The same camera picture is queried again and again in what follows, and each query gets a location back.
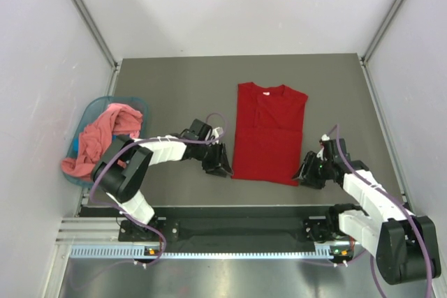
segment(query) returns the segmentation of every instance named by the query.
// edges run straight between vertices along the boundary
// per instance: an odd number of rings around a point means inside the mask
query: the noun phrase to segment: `blue basket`
[[[103,113],[107,109],[107,106],[109,106],[109,104],[111,103],[126,104],[142,113],[142,124],[140,134],[141,137],[143,137],[146,131],[146,123],[149,117],[149,108],[142,99],[136,97],[113,97],[113,96],[100,97],[93,100],[85,109],[81,121],[78,125],[78,128],[76,128],[75,136],[71,140],[70,147],[68,148],[68,153],[66,157],[71,158],[78,157],[78,152],[73,149],[73,144],[75,140],[78,139],[79,134],[84,130],[85,126],[87,126],[88,124],[92,124],[96,119],[98,119],[101,113]],[[91,188],[93,186],[92,182],[83,181],[82,179],[70,176],[65,172],[64,176],[71,183],[82,186],[84,188]]]

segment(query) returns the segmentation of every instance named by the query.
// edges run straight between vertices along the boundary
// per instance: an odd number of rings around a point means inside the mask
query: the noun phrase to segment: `pink cloth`
[[[90,174],[112,143],[112,135],[140,135],[142,114],[125,104],[110,104],[98,119],[79,134],[78,158],[65,158],[62,170],[73,177],[91,181]]]

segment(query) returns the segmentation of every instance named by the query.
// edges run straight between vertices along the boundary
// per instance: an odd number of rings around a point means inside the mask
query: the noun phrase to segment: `white panel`
[[[446,17],[447,0],[406,0],[369,63],[415,210],[436,223],[444,255],[447,255]]]
[[[116,58],[362,54],[393,0],[85,0]]]
[[[37,297],[79,192],[60,161],[111,69],[71,0],[0,6],[0,295]]]

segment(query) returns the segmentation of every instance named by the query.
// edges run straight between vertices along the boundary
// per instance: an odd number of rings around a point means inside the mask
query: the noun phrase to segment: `purple cable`
[[[326,135],[327,135],[327,136],[331,135],[331,134],[333,133],[333,131],[335,131],[335,130],[337,129],[337,127],[338,127],[338,124],[336,124],[334,127],[332,127],[332,128],[330,129],[330,131],[328,131],[328,132],[326,133]]]
[[[374,266],[374,256],[373,255],[371,255],[371,258],[369,259],[369,264],[371,265],[372,279],[374,279],[374,282],[376,283],[377,290],[379,291],[382,298],[386,298],[385,292],[383,291],[382,287],[379,285],[379,280],[376,275],[376,267]]]
[[[335,125],[335,128],[337,129],[337,149],[338,149],[339,153],[342,153],[342,146],[340,145],[340,126],[339,126],[339,124]],[[359,180],[363,181],[365,184],[367,184],[369,186],[372,186],[371,182],[369,182],[366,178],[360,176],[351,167],[351,165],[349,164],[347,159],[344,157],[344,155],[340,155],[340,157],[342,158],[343,163],[345,164],[345,166],[347,166],[347,168],[357,178],[359,178]],[[422,254],[424,256],[425,268],[427,269],[427,290],[425,291],[425,298],[430,298],[431,295],[432,295],[432,293],[431,293],[431,289],[432,289],[432,265],[430,264],[430,257],[428,255],[427,247],[425,246],[424,239],[422,238],[422,235],[419,233],[418,227],[414,223],[413,218],[408,214],[406,209],[400,204],[400,202],[396,198],[394,198],[392,195],[389,195],[387,192],[381,190],[380,188],[376,188],[376,191],[379,192],[380,194],[384,195],[385,197],[387,197],[395,206],[397,206],[398,209],[400,209],[402,211],[402,213],[405,215],[405,218],[408,220],[408,222],[409,222],[409,224],[411,226],[411,229],[414,231],[414,234],[416,236],[416,240],[418,240],[420,249],[421,249]],[[377,280],[377,277],[375,276],[375,269],[374,269],[374,267],[371,268],[371,271],[373,273],[373,279],[374,279],[374,282],[376,283],[377,289],[381,293],[382,297],[385,297],[385,295],[383,294],[383,290],[382,290],[382,288],[380,286],[380,283]]]
[[[218,112],[214,112],[211,113],[207,116],[206,120],[208,120],[212,115],[218,115],[222,118],[223,120],[223,132],[222,134],[220,134],[218,137],[212,139],[212,140],[208,140],[208,141],[195,141],[195,140],[186,140],[186,139],[172,139],[172,138],[166,138],[166,137],[151,137],[149,139],[143,139],[143,140],[138,140],[135,142],[132,142],[130,144],[128,144],[127,146],[123,147],[123,149],[121,149],[120,151],[118,151],[118,153],[112,157],[112,159],[109,161],[109,163],[107,163],[103,169],[103,171],[101,171],[101,173],[99,174],[99,176],[96,178],[95,182],[93,183],[93,186],[90,190],[90,201],[93,202],[94,204],[100,204],[100,205],[104,205],[104,206],[111,206],[114,207],[115,209],[117,209],[118,211],[122,212],[126,218],[128,218],[130,221],[132,221],[133,223],[135,223],[136,225],[139,225],[143,228],[146,228],[148,230],[151,230],[152,232],[154,232],[155,234],[157,234],[161,240],[162,240],[162,245],[161,245],[161,251],[157,254],[156,258],[154,258],[150,263],[147,263],[147,266],[151,266],[151,265],[155,265],[157,262],[160,261],[161,256],[164,254],[165,250],[166,250],[166,238],[165,236],[158,231],[157,229],[146,225],[144,223],[141,223],[139,221],[137,221],[136,219],[132,218],[131,216],[129,216],[121,207],[119,207],[118,204],[115,203],[111,203],[111,202],[99,202],[95,199],[94,194],[96,192],[96,189],[98,188],[99,182],[102,180],[102,178],[104,177],[104,175],[106,174],[106,172],[110,169],[110,167],[116,162],[118,161],[119,157],[124,154],[126,151],[128,151],[130,148],[138,145],[138,144],[142,144],[142,143],[148,143],[148,142],[159,142],[159,141],[168,141],[168,142],[182,142],[182,143],[190,143],[190,144],[212,144],[213,142],[216,142],[218,140],[220,140],[226,133],[226,129],[227,129],[227,121],[226,118],[218,113]],[[120,265],[120,264],[124,264],[124,263],[130,263],[133,261],[132,260],[125,260],[125,261],[119,261],[116,262],[106,268],[104,268],[103,270],[101,270],[99,273],[95,274],[93,276],[93,278],[88,281],[87,283],[85,283],[84,285],[81,285],[79,287],[76,287],[73,284],[73,272],[71,271],[70,273],[70,284],[71,287],[75,290],[75,291],[81,291],[84,288],[86,288],[89,284],[91,284],[95,279],[97,279],[101,274],[103,274],[104,272],[106,272],[107,270],[113,268],[115,265]]]

